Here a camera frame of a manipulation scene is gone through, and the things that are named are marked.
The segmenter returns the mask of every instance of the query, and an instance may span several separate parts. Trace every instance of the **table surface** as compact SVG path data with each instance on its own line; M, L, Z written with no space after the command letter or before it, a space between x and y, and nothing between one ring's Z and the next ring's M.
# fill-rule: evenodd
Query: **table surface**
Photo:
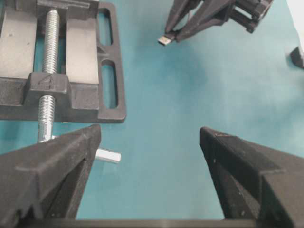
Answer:
M166 48L156 40L172 0L110 2L127 118L102 124L101 147L122 161L94 162L77 218L222 219L199 147L203 126L304 156L304 71L289 58L299 41L286 1L274 1L254 34L230 20ZM54 134L88 125L55 123ZM37 122L0 129L2 153L36 143Z

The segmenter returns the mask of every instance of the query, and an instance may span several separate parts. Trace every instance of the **metal jaw plate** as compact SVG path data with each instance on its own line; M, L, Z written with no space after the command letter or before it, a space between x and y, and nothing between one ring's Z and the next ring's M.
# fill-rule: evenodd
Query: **metal jaw plate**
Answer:
M66 37L61 74L33 73L35 43L56 7ZM99 42L98 13L110 20L112 44ZM56 98L57 122L118 123L126 117L115 6L98 0L6 0L0 20L0 119L37 120L39 98ZM114 70L116 108L105 106L101 67Z

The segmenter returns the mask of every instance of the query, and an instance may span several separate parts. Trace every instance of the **metal pin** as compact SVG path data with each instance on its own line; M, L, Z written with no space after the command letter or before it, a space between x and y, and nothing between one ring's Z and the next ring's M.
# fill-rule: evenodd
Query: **metal pin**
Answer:
M119 163L121 160L121 154L105 149L98 149L96 152L96 159L110 162L110 163Z

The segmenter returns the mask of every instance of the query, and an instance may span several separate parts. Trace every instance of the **black plastic part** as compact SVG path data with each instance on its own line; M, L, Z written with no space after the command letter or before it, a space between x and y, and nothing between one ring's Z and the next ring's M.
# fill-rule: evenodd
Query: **black plastic part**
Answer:
M186 25L174 30L174 27L202 1L203 3ZM175 0L168 16L164 36L179 42L211 26L221 26L229 18L252 33L267 14L272 2L273 0Z
M269 228L256 220L45 220L33 221L23 228Z
M0 156L0 227L76 216L101 141L99 125Z
M241 8L251 17L246 16L242 12L234 9L231 14L231 19L244 26L246 30L253 33L258 27L260 21L268 13L273 0L236 0L236 7Z
M292 51L292 53L290 54L290 58L294 65L296 65L299 68L304 69L304 55L299 47L297 47L296 49L294 49Z
M225 216L303 227L303 158L209 128L201 129L200 145Z

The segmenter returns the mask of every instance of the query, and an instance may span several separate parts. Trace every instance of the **threaded screw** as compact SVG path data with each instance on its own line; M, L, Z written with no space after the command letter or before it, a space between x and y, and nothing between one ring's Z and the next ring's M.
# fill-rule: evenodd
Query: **threaded screw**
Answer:
M47 14L43 59L43 72L49 74L57 72L59 23L59 14L57 10L52 9ZM41 97L38 113L38 143L52 139L54 115L55 98L49 95Z

